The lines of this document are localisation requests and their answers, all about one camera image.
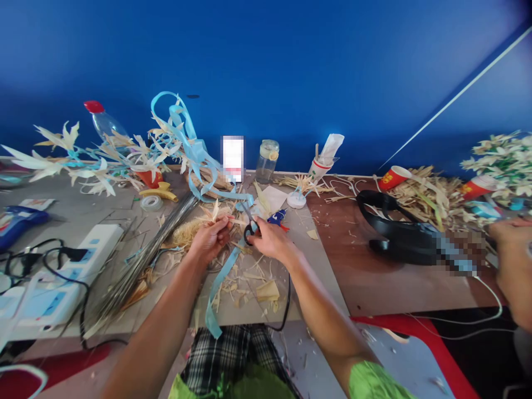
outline power strip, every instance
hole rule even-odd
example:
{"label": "power strip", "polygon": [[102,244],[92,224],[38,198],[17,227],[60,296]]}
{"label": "power strip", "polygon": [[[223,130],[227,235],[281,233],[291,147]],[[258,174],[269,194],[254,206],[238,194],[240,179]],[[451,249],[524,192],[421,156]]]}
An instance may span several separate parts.
{"label": "power strip", "polygon": [[[97,224],[78,245],[79,249],[88,250],[83,259],[79,262],[69,260],[58,273],[90,286],[123,232],[118,224]],[[66,282],[44,268],[39,275],[40,282],[35,285],[33,293],[26,293],[32,297],[23,309],[18,310],[19,321],[11,340],[35,339],[41,332],[65,324],[85,294],[80,284]],[[25,291],[25,287],[14,287],[0,296],[0,324],[3,319],[16,317]],[[22,336],[17,336],[17,330],[24,331]]]}

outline glass jar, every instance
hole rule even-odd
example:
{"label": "glass jar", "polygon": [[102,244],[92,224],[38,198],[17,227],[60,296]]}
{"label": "glass jar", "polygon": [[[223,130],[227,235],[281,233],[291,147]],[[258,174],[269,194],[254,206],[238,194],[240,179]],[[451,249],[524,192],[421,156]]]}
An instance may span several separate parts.
{"label": "glass jar", "polygon": [[261,184],[269,184],[273,180],[275,164],[279,157],[279,143],[275,140],[263,140],[260,145],[259,159],[255,179]]}

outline bundle of metal wires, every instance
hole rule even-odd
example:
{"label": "bundle of metal wires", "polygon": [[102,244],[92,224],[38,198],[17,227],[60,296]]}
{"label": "bundle of metal wires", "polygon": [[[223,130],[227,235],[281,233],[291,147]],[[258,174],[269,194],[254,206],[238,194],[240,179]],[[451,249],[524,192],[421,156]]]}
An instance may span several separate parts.
{"label": "bundle of metal wires", "polygon": [[184,198],[180,199],[177,207],[166,218],[165,223],[159,229],[155,237],[136,253],[128,261],[128,267],[120,280],[113,288],[102,298],[102,300],[91,311],[88,320],[90,329],[84,334],[88,339],[99,329],[111,321],[126,303],[129,296],[135,290],[139,278],[142,276],[146,267],[150,265],[153,258],[161,248],[163,241],[186,219],[188,214],[198,205],[199,200],[192,192],[189,192]]}

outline hand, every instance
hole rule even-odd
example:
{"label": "hand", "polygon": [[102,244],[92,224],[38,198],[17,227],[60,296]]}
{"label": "hand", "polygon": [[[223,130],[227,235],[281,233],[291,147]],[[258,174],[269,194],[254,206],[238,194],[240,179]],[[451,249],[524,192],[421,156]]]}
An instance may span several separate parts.
{"label": "hand", "polygon": [[528,245],[532,242],[532,221],[515,218],[495,222],[489,226],[489,235],[497,245]]}
{"label": "hand", "polygon": [[196,233],[188,255],[196,257],[205,266],[209,264],[229,242],[229,231],[233,227],[231,219],[234,217],[223,216],[216,218],[216,223],[205,222]]}
{"label": "hand", "polygon": [[287,234],[276,224],[266,222],[256,216],[255,221],[260,228],[260,236],[248,236],[248,241],[267,257],[277,259],[285,266],[301,253],[295,244],[288,238]]}

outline black scissors handle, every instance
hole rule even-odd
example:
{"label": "black scissors handle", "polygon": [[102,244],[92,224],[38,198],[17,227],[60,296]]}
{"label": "black scissors handle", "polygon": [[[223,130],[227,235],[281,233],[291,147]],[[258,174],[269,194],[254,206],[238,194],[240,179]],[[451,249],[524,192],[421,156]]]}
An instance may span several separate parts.
{"label": "black scissors handle", "polygon": [[[255,226],[256,226],[256,229],[255,231],[253,231],[253,227],[252,227],[252,223],[255,223]],[[251,242],[248,241],[248,237],[249,236],[254,236],[256,233],[260,233],[260,228],[259,228],[259,225],[256,221],[254,221],[253,219],[251,219],[249,221],[249,224],[245,227],[244,229],[244,241],[246,244],[248,244],[250,247],[253,246],[253,244]]]}

